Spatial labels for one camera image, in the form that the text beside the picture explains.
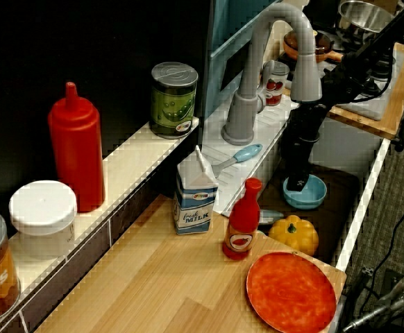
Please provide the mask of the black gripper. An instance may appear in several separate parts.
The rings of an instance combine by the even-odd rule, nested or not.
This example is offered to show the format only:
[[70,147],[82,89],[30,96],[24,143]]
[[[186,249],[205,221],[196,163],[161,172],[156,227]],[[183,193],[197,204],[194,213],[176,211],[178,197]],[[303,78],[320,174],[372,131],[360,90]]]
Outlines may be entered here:
[[286,179],[287,191],[300,192],[308,182],[310,173],[309,157],[312,147],[319,140],[303,139],[301,137],[283,137],[281,142],[281,155],[285,159],[286,170],[289,177]]

